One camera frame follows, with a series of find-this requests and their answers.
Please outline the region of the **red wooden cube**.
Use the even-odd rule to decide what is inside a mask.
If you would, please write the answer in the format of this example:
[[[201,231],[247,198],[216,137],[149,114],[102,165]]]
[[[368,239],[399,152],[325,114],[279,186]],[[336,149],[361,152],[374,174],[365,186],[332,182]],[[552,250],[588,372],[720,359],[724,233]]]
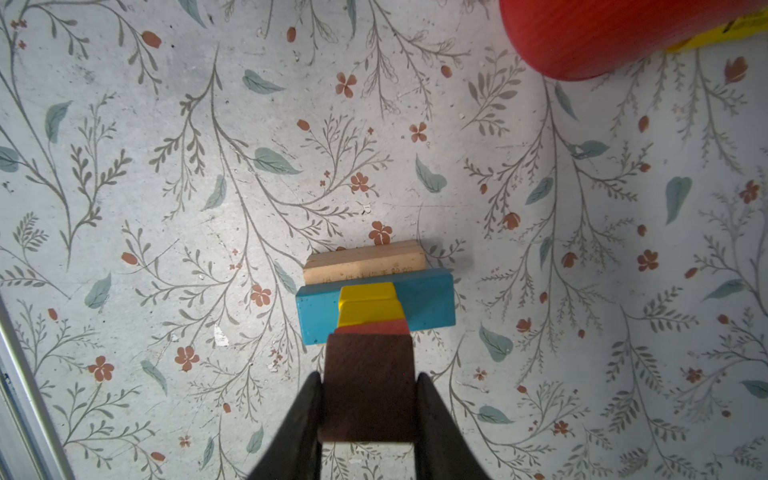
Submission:
[[[335,334],[409,335],[405,318],[338,327]]]

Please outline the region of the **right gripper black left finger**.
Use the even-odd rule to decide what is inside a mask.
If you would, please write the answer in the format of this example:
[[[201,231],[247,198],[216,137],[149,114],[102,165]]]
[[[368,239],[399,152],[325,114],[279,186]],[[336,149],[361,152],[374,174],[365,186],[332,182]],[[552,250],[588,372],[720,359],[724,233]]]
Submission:
[[[321,477],[323,385],[319,372],[311,373],[289,408],[261,460],[248,480],[316,480]]]

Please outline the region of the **yellow letter E cube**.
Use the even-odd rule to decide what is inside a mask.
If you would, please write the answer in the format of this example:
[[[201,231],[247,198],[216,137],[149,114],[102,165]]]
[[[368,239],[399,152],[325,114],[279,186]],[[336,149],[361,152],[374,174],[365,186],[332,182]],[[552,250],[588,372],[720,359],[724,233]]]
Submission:
[[[405,318],[404,309],[391,282],[342,287],[338,309],[338,328]]]

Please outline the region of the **teal wooden plank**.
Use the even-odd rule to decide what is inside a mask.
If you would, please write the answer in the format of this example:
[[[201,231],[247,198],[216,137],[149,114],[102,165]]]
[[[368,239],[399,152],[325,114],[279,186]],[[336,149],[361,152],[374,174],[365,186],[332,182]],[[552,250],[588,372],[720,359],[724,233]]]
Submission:
[[[338,324],[341,289],[346,286],[391,283],[412,331],[456,324],[452,273],[445,268],[304,285],[296,294],[303,343],[324,344]]]

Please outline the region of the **dark purple wooden cube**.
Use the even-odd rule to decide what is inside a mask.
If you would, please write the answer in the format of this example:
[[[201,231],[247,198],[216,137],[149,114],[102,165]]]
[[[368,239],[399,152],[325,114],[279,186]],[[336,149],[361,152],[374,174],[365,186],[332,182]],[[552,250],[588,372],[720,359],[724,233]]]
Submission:
[[[411,443],[415,438],[412,338],[330,335],[326,344],[320,442]]]

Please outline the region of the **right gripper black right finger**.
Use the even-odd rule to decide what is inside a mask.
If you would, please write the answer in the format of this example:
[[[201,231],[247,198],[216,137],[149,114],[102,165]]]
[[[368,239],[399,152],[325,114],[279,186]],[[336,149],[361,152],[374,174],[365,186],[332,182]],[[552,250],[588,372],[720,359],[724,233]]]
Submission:
[[[415,469],[419,480],[490,479],[426,373],[416,381]]]

